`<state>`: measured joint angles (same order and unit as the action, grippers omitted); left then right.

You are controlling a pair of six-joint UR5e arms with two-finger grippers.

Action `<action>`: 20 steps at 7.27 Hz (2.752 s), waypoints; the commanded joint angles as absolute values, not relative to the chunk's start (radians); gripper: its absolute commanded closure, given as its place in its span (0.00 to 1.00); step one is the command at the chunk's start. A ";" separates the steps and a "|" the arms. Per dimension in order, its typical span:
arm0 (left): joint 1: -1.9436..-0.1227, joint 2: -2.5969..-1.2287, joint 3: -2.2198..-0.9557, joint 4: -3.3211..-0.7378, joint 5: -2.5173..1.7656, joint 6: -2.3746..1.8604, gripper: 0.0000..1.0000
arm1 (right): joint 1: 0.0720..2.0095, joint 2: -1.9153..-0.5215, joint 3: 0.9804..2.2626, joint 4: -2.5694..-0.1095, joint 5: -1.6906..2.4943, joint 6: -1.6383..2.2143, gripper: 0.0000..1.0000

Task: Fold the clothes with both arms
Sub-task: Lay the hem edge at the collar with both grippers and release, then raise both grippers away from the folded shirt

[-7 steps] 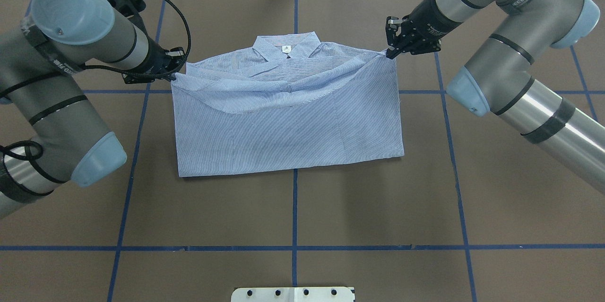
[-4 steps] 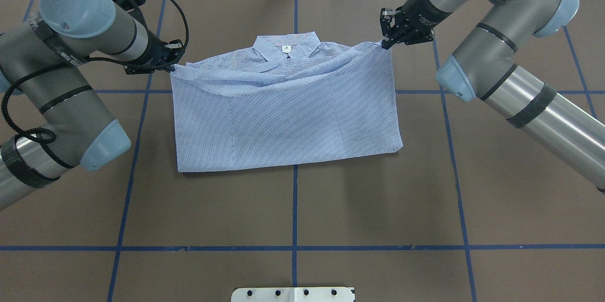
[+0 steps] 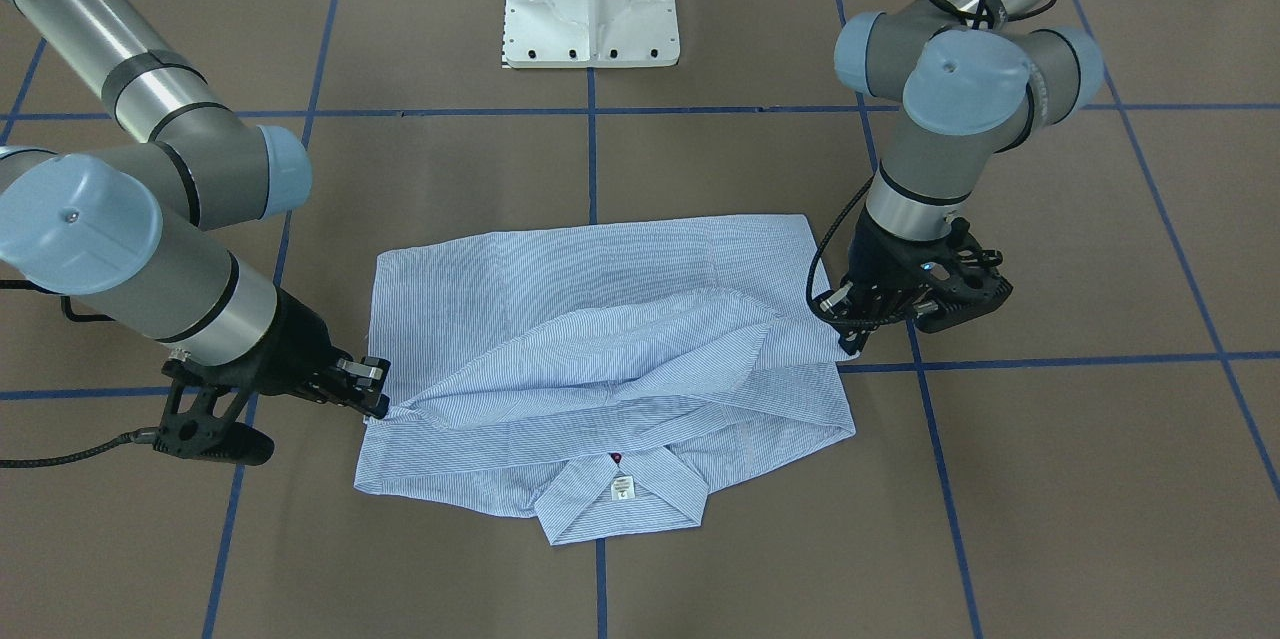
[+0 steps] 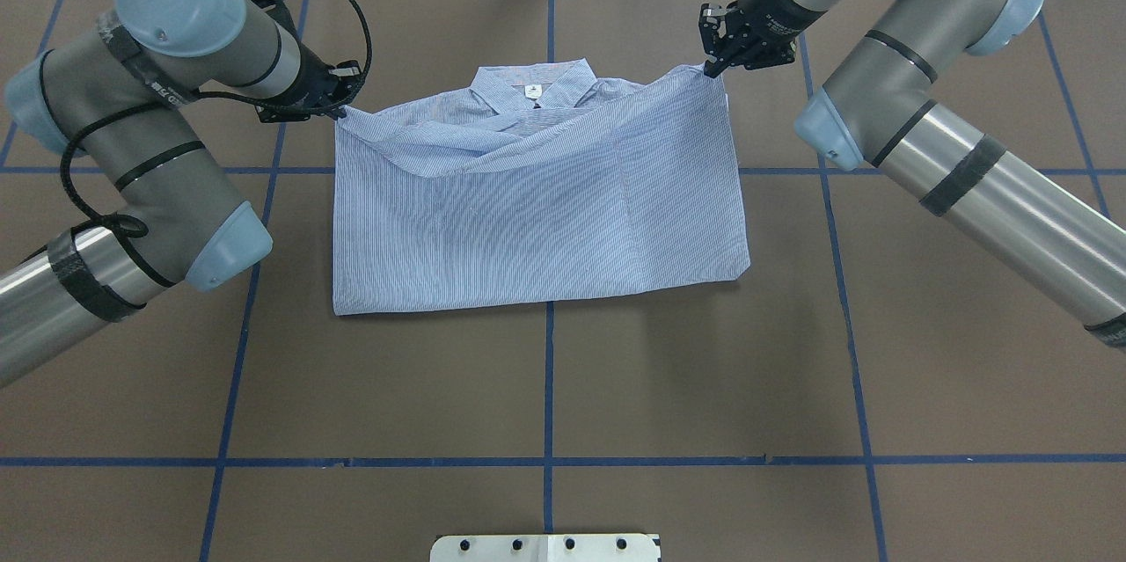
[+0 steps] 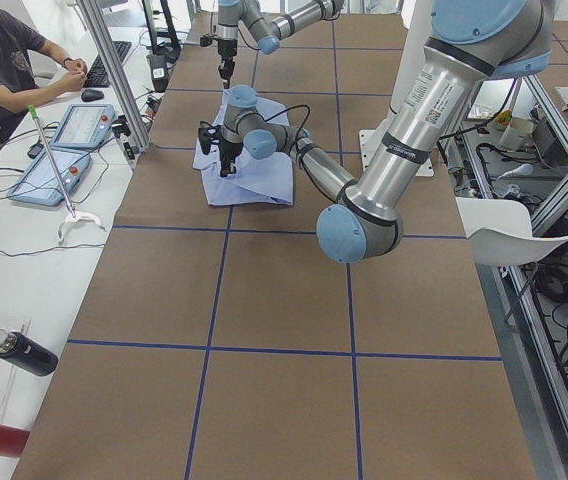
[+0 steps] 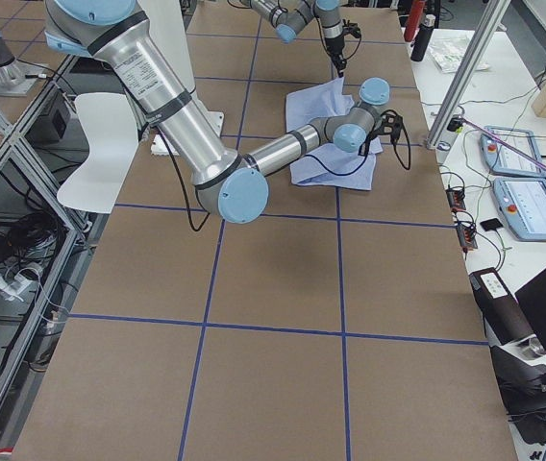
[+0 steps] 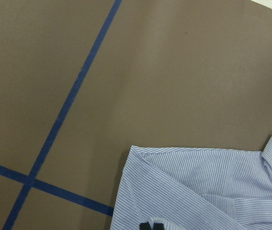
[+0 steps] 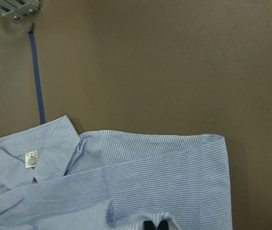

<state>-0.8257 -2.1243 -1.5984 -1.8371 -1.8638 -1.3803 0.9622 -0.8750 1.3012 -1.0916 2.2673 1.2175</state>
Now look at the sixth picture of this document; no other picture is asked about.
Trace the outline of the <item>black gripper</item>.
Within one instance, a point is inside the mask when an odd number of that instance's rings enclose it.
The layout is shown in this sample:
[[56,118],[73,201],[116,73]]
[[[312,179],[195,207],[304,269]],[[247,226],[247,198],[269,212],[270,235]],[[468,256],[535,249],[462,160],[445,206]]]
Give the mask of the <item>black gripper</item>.
[[338,77],[344,75],[344,71],[347,66],[347,59],[344,57],[343,51],[345,47],[345,40],[343,37],[333,37],[326,39],[326,50],[330,57],[330,60],[335,67],[335,71]]

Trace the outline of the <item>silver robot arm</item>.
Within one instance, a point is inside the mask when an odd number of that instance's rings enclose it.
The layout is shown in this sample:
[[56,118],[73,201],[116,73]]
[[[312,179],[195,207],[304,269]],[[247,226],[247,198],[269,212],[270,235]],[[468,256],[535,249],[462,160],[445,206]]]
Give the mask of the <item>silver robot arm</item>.
[[293,41],[313,20],[317,20],[326,54],[337,76],[343,76],[347,65],[343,54],[345,37],[351,33],[355,24],[342,20],[337,0],[299,1],[291,11],[274,1],[247,0],[240,4],[264,18],[283,43]]
[[389,84],[366,80],[347,113],[319,117],[243,156],[220,139],[220,123],[177,74],[150,36],[147,13],[136,1],[48,1],[49,47],[110,66],[145,120],[163,136],[171,154],[183,158],[200,205],[237,224],[264,211],[268,175],[326,143],[366,153],[382,126]]

